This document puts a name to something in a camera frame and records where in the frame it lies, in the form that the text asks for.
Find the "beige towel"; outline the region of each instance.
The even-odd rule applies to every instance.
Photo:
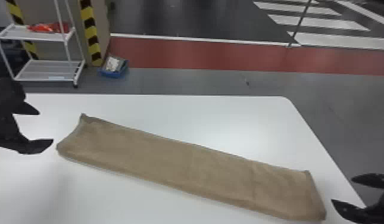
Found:
[[[81,115],[64,157],[292,220],[324,220],[309,171],[296,171]]]

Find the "gray floor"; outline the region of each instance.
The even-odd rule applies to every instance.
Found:
[[[27,92],[281,95],[289,98],[346,177],[384,173],[384,77],[260,71],[130,69],[107,79],[85,70],[80,88],[25,83]],[[380,192],[353,184],[366,204]]]

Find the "yellow and black striped pillar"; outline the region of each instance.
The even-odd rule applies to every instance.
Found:
[[[88,42],[88,51],[92,58],[93,66],[101,66],[103,63],[93,6],[90,0],[80,0],[80,15],[85,27],[85,36]]]
[[[5,0],[8,10],[10,11],[11,16],[13,17],[13,20],[18,25],[25,25],[24,19],[22,17],[21,9],[18,7],[18,5],[15,3],[15,0]],[[24,41],[23,47],[26,51],[29,52],[29,54],[32,56],[33,59],[39,59],[38,54],[36,52],[36,46],[31,41]]]

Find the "blue tray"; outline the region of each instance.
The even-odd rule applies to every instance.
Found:
[[[124,72],[126,71],[126,69],[128,68],[128,62],[129,60],[125,60],[124,61],[124,64],[122,64],[122,68],[120,71],[118,72],[113,72],[113,71],[105,71],[103,69],[99,69],[99,72],[102,76],[105,76],[105,77],[109,77],[109,78],[115,78],[115,79],[118,79],[120,77],[122,77],[122,75],[124,75]]]

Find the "white pole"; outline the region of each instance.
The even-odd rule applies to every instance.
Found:
[[[5,56],[4,50],[1,47],[1,43],[0,43],[0,54],[1,54],[1,57],[3,58],[4,64],[5,64],[5,66],[6,66],[7,70],[8,70],[11,78],[14,80],[15,78],[14,78],[13,70],[11,69],[11,66],[10,66],[10,64],[9,64],[9,62],[7,60],[7,56]]]
[[[57,0],[54,0],[54,5],[55,5],[55,10],[57,12],[58,23],[59,23],[60,29],[61,29],[61,35],[63,36],[64,48],[65,48],[65,53],[67,54],[68,65],[70,66],[69,73],[71,74],[71,73],[74,73],[75,70],[72,69],[70,51],[68,50],[68,40],[65,38],[63,20],[61,18],[60,7],[58,6]]]
[[[68,4],[68,0],[65,0],[65,5],[67,6],[67,11],[68,11],[68,15],[70,16],[71,24],[73,27],[75,27],[74,17],[72,16],[70,5]],[[75,37],[76,37],[76,42],[78,43],[80,55],[82,56],[82,60],[84,60],[85,56],[83,55],[82,46],[80,45],[80,39],[79,39],[79,35],[78,35],[78,32],[76,29],[75,29]]]

